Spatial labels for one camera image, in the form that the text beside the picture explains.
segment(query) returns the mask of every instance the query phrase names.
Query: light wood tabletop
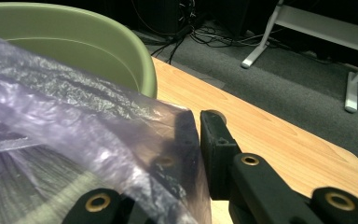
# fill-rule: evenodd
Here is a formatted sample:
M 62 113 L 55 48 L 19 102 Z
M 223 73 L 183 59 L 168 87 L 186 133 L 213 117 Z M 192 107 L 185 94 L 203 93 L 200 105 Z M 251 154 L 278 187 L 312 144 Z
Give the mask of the light wood tabletop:
M 200 111 L 224 114 L 243 152 L 263 157 L 295 191 L 310 197 L 320 187 L 335 187 L 358 197 L 358 159 L 349 151 L 279 119 L 153 58 L 158 99 L 192 110 L 200 132 Z M 213 223 L 229 223 L 228 202 L 212 202 Z

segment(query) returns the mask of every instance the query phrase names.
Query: olive green plastic tub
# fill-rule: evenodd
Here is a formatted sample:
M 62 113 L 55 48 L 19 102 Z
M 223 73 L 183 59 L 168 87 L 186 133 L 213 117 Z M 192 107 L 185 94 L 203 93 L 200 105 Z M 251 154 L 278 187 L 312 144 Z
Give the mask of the olive green plastic tub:
M 0 37 L 29 51 L 156 98 L 151 57 L 128 28 L 87 10 L 0 3 Z

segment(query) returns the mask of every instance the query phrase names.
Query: clear plastic bag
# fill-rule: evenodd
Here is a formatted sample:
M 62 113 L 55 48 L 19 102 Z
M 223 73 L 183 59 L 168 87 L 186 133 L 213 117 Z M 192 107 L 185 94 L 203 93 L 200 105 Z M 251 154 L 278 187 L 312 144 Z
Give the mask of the clear plastic bag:
M 158 223 L 210 223 L 191 111 L 0 39 L 0 223 L 59 223 L 97 188 Z

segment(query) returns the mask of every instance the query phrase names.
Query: gray carpet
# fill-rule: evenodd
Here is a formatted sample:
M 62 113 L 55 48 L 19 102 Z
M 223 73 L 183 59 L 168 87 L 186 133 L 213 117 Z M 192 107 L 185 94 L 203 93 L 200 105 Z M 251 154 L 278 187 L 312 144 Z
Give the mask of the gray carpet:
M 158 48 L 147 47 L 150 52 Z M 172 49 L 167 47 L 158 57 L 166 60 Z M 241 68 L 253 49 L 214 49 L 188 36 L 172 65 L 358 156 L 358 112 L 344 110 L 352 70 L 279 48 L 267 49 L 251 68 Z

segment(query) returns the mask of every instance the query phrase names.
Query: white table leg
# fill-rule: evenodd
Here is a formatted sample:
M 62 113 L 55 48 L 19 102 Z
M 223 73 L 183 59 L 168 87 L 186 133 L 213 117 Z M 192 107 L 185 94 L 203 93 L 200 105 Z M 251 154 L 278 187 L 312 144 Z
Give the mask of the white table leg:
M 350 72 L 348 74 L 347 97 L 345 100 L 345 110 L 350 113 L 357 111 L 357 94 L 358 94 L 358 73 Z
M 279 11 L 281 10 L 283 4 L 283 0 L 280 0 L 277 4 L 277 6 L 274 9 L 274 12 L 272 12 L 271 17 L 269 18 L 266 32 L 263 35 L 263 38 L 261 39 L 260 44 L 252 51 L 252 53 L 241 63 L 241 66 L 244 68 L 249 68 L 255 60 L 260 56 L 260 54 L 264 51 L 264 49 L 267 48 L 267 40 L 269 39 L 269 34 L 271 33 L 272 27 L 274 27 L 275 21 L 278 18 Z

